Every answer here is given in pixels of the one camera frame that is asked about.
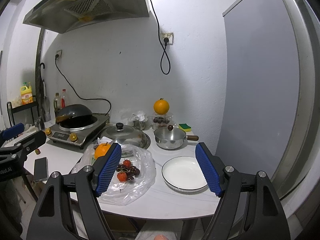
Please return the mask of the steel induction cooker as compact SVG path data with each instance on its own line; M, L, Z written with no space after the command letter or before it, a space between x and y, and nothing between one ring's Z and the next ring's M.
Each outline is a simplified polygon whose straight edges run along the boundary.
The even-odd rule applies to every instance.
M93 113L54 124L45 129L45 134L53 142L61 142L83 148L85 143L94 139L109 123L109 114Z

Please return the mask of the white plate with dark rim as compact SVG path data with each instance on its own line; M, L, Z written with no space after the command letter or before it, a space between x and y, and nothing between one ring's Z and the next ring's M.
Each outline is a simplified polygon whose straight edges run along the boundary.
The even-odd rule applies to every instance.
M168 187L178 192L195 193L208 186L195 157L174 157L163 164L161 173Z

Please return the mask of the range hood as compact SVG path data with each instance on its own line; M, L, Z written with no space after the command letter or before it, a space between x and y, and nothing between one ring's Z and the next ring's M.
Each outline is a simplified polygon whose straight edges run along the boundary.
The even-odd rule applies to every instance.
M23 23L63 34L90 24L148 16L146 0L42 0Z

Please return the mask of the black umbrella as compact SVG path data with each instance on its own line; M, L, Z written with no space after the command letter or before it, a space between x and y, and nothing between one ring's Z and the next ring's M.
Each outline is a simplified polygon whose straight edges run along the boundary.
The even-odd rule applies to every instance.
M40 77L40 83L39 83L40 99L39 99L39 104L40 104L40 107L41 107L41 116L42 116L44 122L48 122L48 121L51 120L50 102L49 102L49 99L47 98L46 84L45 84L44 79L42 78L42 75L41 75L41 70L42 69L45 69L45 64L43 62L41 62L40 66L39 66L39 77Z

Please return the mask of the steel condiment cups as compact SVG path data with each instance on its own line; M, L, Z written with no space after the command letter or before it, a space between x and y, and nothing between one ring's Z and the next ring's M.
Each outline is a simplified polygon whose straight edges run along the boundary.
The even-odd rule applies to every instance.
M139 129L141 131L143 131L146 128L146 124L147 124L147 121L145 121L145 120L140 121L140 118L138 116L133 121L134 128Z

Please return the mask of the small steel saucepan with lid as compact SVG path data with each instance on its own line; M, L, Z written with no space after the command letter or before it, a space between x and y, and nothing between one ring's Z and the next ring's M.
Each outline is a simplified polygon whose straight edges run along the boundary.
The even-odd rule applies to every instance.
M164 150L175 150L180 148L185 141L198 141L197 135L187 135L180 128L169 125L154 131L155 141L158 147Z

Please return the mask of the white wall socket left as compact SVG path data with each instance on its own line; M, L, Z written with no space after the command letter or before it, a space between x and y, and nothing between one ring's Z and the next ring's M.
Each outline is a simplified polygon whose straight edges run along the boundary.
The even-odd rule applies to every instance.
M57 50L57 51L56 51L56 54L55 54L55 59L56 59L56 60L57 60L57 59L60 59L61 56L62 56L62 50Z

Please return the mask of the large orange with stem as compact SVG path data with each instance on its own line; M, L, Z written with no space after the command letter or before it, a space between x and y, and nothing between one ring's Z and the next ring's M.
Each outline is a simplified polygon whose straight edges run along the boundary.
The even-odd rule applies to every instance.
M110 149L111 144L109 143L103 143L97 146L94 153L94 159L97 160L99 157L104 156L108 150Z

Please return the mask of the white wall socket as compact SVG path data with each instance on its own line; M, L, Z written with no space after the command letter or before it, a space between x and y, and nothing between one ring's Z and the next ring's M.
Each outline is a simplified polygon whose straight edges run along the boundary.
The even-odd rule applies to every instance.
M55 54L55 59L56 59L56 60L57 60L57 59L60 59L61 56L62 56L62 50L57 50L57 51L56 51L56 54Z
M160 40L163 45L173 45L174 33L160 33Z

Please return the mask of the clear glass container with cherries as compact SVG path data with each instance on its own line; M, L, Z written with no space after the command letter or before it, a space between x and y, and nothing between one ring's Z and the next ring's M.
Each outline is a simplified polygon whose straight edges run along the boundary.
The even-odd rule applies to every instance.
M174 125L174 121L173 121L173 115L167 113L167 114L157 114L154 113L151 116L151 124L152 124L152 129L156 130L158 128L162 128L162 127L167 127L169 125Z

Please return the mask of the white wall socket right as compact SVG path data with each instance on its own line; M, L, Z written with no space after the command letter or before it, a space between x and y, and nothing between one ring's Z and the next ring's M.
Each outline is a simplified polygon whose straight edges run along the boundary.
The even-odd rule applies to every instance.
M174 33L160 33L160 40L163 45L173 45Z

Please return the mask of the orange on glass container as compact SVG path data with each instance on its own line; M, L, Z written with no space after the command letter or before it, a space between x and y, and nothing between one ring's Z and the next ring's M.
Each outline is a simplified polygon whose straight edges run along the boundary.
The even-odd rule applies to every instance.
M163 98L160 98L154 103L153 109L155 113L159 115L165 115L168 113L170 109L170 105L166 100L164 100Z

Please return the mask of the crumpled clear plastic bag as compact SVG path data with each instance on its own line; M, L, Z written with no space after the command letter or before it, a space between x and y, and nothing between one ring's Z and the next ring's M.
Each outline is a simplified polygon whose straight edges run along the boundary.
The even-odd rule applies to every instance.
M125 125L133 126L135 121L142 123L148 122L148 115L143 110L134 108L123 108L119 111L120 119Z

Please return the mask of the green yellow sponge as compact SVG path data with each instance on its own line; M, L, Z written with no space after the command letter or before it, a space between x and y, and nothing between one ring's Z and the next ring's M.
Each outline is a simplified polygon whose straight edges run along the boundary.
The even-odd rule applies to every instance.
M191 132L192 128L188 124L178 124L179 129L185 132Z

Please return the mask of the grey refrigerator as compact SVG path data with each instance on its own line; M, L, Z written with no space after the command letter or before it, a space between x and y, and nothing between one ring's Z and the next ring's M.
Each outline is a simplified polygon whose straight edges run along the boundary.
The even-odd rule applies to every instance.
M265 171L283 198L304 179L319 127L319 1L237 0L224 13L227 85L216 155Z

